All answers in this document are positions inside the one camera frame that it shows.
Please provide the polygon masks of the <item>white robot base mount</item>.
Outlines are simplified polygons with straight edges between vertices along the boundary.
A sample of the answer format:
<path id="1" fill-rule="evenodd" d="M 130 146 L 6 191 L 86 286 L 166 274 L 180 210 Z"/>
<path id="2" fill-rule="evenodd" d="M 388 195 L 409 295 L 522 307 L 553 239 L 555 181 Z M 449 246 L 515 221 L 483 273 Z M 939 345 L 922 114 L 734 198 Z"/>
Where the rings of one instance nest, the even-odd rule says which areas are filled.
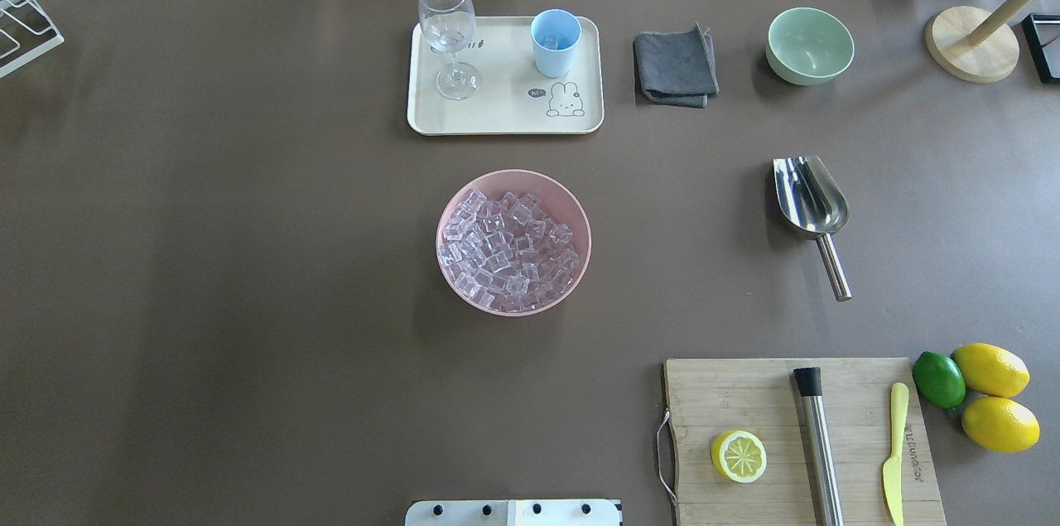
<path id="1" fill-rule="evenodd" d="M 622 525 L 619 499 L 421 499 L 405 525 Z"/>

